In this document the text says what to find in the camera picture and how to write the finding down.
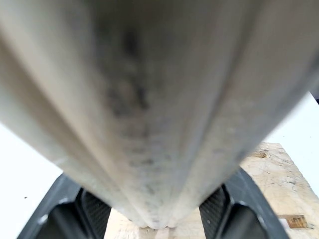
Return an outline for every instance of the wood grain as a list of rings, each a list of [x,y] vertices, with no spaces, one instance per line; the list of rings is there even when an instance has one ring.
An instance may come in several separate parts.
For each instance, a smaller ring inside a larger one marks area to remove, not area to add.
[[[0,120],[137,225],[175,227],[315,81],[318,12],[0,0]]]
[[[262,143],[267,158],[248,157],[241,166],[254,179],[274,212],[300,229],[286,229],[292,239],[319,239],[319,199],[280,144]]]

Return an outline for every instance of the plywood surface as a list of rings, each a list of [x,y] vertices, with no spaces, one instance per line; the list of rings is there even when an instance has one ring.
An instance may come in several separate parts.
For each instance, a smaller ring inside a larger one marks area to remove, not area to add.
[[[289,236],[319,239],[319,199],[281,145],[261,143],[258,153],[250,156],[253,157],[248,157],[241,166],[257,183],[275,213],[282,218],[303,215],[307,221],[307,229],[288,229]]]
[[[304,229],[287,229],[292,239],[319,239],[319,199],[280,144],[261,143],[241,165],[255,180],[269,204],[281,218],[300,218]],[[175,229],[141,229],[112,210],[106,239],[204,239],[199,210]]]

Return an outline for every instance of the wooden board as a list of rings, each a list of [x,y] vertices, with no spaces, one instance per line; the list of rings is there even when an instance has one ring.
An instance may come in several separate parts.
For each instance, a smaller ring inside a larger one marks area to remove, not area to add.
[[[319,239],[319,199],[308,182],[280,144],[262,143],[258,151],[241,166],[257,183],[280,218],[291,220],[302,215],[306,219],[308,228],[287,229],[289,236],[293,239]]]
[[[318,80],[318,12],[0,0],[0,121],[137,225],[175,227]]]
[[[319,239],[319,199],[280,144],[261,143],[241,165],[280,218],[304,218],[303,229],[286,229],[292,239]],[[141,229],[112,210],[105,239],[204,239],[199,210],[175,229]]]

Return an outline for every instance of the dirty white surface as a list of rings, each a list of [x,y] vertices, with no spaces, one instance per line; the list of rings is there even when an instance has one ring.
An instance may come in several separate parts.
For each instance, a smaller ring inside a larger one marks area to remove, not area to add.
[[[319,195],[319,105],[307,94],[264,140],[280,143]],[[0,125],[0,238],[18,236],[61,170]]]

